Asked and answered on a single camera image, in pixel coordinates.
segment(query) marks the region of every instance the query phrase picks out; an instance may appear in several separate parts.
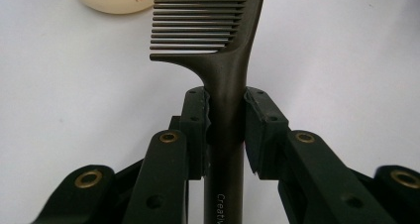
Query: comb teeth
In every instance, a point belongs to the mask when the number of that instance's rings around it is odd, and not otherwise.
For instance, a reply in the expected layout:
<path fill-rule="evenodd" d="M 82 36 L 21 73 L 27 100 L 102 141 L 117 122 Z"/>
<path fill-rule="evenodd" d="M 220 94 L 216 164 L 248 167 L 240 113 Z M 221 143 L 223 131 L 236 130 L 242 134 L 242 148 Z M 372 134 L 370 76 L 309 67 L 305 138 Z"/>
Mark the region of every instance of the comb teeth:
<path fill-rule="evenodd" d="M 151 50 L 217 52 L 238 32 L 247 0 L 155 0 Z"/>

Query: mounting hole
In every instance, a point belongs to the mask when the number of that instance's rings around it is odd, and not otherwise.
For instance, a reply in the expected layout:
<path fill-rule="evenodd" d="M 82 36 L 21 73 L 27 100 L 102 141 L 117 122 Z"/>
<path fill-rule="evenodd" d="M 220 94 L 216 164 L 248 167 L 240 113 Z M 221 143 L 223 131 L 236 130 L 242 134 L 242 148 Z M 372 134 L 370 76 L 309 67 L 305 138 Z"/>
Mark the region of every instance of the mounting hole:
<path fill-rule="evenodd" d="M 420 178 L 404 170 L 393 170 L 391 177 L 398 183 L 410 187 L 420 188 Z"/>
<path fill-rule="evenodd" d="M 163 197 L 161 195 L 153 195 L 148 198 L 146 205 L 150 209 L 158 209 L 163 206 Z"/>
<path fill-rule="evenodd" d="M 178 140 L 178 135 L 176 135 L 176 133 L 167 132 L 160 135 L 158 139 L 163 143 L 172 143 Z"/>
<path fill-rule="evenodd" d="M 341 196 L 341 199 L 350 207 L 361 208 L 364 203 L 356 196 L 351 193 L 345 193 Z"/>
<path fill-rule="evenodd" d="M 314 143 L 315 138 L 309 133 L 297 133 L 296 139 L 302 143 Z"/>
<path fill-rule="evenodd" d="M 74 185 L 78 188 L 88 188 L 96 185 L 101 179 L 102 172 L 95 169 L 81 174 L 74 182 Z"/>

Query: brass insert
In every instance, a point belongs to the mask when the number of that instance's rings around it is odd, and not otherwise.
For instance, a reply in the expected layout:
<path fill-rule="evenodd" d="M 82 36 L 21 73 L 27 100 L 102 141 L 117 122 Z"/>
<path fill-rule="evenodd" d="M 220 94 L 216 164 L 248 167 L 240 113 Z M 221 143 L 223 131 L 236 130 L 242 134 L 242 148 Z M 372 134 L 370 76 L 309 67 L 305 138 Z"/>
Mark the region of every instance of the brass insert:
<path fill-rule="evenodd" d="M 76 185 L 78 188 L 88 188 L 96 185 L 101 179 L 102 172 L 100 172 L 98 169 L 95 169 L 81 174 L 74 182 L 74 185 Z"/>
<path fill-rule="evenodd" d="M 163 143 L 172 143 L 178 140 L 178 135 L 176 135 L 176 133 L 173 132 L 166 132 L 160 135 L 158 139 Z"/>
<path fill-rule="evenodd" d="M 302 143 L 314 143 L 315 142 L 315 138 L 312 135 L 310 135 L 309 133 L 300 132 L 300 133 L 297 133 L 295 137 L 299 142 L 302 142 Z"/>
<path fill-rule="evenodd" d="M 420 188 L 420 178 L 407 171 L 400 169 L 393 170 L 391 172 L 391 177 L 404 186 L 410 188 Z"/>

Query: white surface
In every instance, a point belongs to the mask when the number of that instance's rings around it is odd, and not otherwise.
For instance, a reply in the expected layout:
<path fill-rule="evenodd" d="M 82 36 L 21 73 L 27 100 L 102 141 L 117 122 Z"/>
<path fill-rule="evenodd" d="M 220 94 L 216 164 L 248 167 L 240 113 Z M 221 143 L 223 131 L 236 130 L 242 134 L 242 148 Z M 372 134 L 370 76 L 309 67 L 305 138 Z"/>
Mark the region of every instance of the white surface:
<path fill-rule="evenodd" d="M 73 170 L 119 171 L 201 82 L 149 61 L 152 10 L 0 0 L 0 223 L 29 223 Z M 265 0 L 249 86 L 351 168 L 420 170 L 420 0 Z M 287 223 L 275 182 L 246 164 L 244 223 Z M 190 223 L 202 223 L 202 183 Z"/>

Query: black comb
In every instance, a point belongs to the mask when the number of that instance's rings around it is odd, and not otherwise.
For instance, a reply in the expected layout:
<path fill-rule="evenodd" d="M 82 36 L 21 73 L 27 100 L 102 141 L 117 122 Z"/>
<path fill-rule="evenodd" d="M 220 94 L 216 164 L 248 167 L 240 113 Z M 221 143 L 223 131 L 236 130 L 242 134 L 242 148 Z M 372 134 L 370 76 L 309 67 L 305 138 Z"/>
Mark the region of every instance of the black comb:
<path fill-rule="evenodd" d="M 262 5 L 263 0 L 155 1 L 151 60 L 191 69 L 210 95 L 206 224 L 242 223 L 243 96 Z"/>

